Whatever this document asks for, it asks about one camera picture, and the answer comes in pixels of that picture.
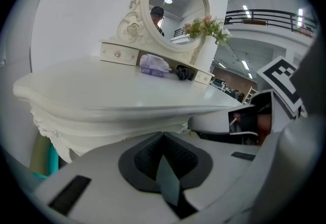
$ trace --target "pink flower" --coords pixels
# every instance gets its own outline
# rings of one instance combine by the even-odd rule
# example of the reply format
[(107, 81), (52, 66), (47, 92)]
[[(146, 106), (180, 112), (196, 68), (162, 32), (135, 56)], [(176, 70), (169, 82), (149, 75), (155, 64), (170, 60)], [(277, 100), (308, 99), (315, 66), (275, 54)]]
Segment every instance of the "pink flower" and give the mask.
[(208, 20), (211, 20), (212, 19), (212, 15), (206, 15), (205, 17), (204, 17), (204, 20), (205, 21), (208, 21)]

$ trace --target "wooden wall panel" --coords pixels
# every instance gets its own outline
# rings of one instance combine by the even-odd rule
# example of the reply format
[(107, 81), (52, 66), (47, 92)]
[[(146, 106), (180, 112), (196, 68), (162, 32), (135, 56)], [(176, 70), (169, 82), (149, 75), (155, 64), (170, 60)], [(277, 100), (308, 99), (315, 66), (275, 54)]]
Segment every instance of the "wooden wall panel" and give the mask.
[(224, 80), (229, 88), (233, 88), (235, 90), (238, 89), (240, 92), (244, 93), (244, 95), (248, 93), (250, 87), (257, 90), (257, 84), (255, 82), (233, 74), (229, 71), (215, 67), (212, 74), (214, 74), (215, 77)]

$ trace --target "white vanity table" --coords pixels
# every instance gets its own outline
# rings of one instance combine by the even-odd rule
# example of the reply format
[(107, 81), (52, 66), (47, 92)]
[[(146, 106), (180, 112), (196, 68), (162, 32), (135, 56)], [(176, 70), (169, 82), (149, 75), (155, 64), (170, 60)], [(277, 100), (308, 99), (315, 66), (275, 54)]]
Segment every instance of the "white vanity table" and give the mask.
[[(208, 0), (203, 2), (207, 15)], [(207, 85), (210, 64), (196, 67), (201, 35), (186, 45), (164, 41), (150, 19), (148, 0), (131, 0), (130, 7), (116, 37), (102, 40), (100, 58), (107, 61), (84, 57), (61, 62), (14, 84), (14, 95), (30, 103), (40, 133), (66, 162), (125, 138), (178, 132), (191, 115), (241, 105)], [(195, 80), (141, 73), (136, 66), (140, 51), (188, 65), (196, 70)]]

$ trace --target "black slot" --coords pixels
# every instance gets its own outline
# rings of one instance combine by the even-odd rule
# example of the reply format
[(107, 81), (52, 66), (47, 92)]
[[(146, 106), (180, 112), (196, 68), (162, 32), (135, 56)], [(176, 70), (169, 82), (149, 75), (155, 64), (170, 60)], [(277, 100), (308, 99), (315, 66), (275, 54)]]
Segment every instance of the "black slot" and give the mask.
[(49, 207), (62, 215), (67, 215), (83, 194), (91, 179), (76, 176), (63, 190), (49, 203)]
[(253, 161), (256, 157), (256, 155), (249, 154), (249, 153), (240, 153), (240, 152), (234, 152), (231, 154), (231, 156), (234, 156), (236, 158), (240, 158), (243, 160)]

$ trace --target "drawer knob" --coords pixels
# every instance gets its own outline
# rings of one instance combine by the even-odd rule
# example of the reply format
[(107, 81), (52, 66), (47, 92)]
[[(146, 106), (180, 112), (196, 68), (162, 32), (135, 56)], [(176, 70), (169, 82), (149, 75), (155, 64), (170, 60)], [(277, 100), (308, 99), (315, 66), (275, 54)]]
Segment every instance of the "drawer knob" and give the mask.
[(114, 55), (118, 58), (119, 56), (121, 56), (121, 52), (120, 51), (115, 51)]

